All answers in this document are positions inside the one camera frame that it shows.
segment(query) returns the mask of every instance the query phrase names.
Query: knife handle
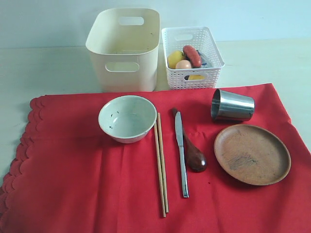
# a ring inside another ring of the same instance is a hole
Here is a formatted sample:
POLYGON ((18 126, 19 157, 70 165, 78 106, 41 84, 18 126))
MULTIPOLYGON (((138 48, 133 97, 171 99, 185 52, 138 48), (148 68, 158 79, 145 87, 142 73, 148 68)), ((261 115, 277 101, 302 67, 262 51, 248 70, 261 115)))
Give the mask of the knife handle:
POLYGON ((188 182, 187 182, 187 173, 186 173, 186 164, 183 146, 179 146, 179 155, 180 155, 181 186, 183 191, 183 197, 188 198, 189 197, 188 182))

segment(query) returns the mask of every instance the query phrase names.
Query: brown plate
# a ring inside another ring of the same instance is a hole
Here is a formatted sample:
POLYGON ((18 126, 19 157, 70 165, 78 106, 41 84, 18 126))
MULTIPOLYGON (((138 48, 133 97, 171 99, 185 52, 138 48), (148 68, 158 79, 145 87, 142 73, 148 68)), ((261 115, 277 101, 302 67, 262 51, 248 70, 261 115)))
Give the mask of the brown plate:
POLYGON ((254 125, 223 129, 214 143, 222 168, 244 183, 269 185, 281 181, 291 168, 290 154, 273 133, 254 125))

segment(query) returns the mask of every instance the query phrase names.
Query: toy sausage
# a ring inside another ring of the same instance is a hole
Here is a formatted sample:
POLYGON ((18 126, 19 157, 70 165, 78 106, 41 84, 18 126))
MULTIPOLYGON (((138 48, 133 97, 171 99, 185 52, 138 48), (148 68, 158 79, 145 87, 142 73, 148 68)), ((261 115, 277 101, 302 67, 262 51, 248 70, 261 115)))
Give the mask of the toy sausage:
POLYGON ((193 68, 200 68, 202 65, 202 58, 198 51, 191 45, 185 45, 183 47, 184 54, 190 59, 193 68))

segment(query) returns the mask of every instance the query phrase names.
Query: red cloth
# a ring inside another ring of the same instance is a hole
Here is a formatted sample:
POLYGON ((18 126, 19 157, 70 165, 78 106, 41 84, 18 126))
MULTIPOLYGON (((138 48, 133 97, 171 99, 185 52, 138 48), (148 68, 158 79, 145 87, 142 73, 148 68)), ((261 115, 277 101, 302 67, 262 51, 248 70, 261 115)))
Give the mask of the red cloth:
POLYGON ((222 88, 255 99, 253 118, 287 146, 292 167, 273 185, 247 185, 218 164, 213 143, 228 122, 212 123, 214 89, 46 95, 31 101, 29 124, 0 192, 4 233, 309 233, 311 155, 272 84, 222 88), (97 117, 109 100, 136 94, 161 113, 169 213, 161 217, 154 132, 121 144, 97 117), (202 173, 188 169, 182 198, 179 153, 170 109, 181 111, 189 138, 206 155, 202 173))

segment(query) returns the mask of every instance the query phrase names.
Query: white plastic bin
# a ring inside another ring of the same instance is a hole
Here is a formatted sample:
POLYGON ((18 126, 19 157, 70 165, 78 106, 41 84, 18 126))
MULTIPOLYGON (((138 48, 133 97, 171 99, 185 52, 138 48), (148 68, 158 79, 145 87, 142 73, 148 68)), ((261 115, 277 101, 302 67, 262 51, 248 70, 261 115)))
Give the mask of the white plastic bin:
POLYGON ((96 17, 86 48, 105 92, 156 87, 160 16, 152 9, 113 8, 96 17))
POLYGON ((171 89, 214 88, 225 63, 207 27, 177 27, 162 29, 167 79, 171 89), (170 69, 167 57, 175 50, 183 51, 191 45, 203 55, 207 64, 201 68, 170 69), (190 75, 201 75, 204 79, 187 80, 190 75))

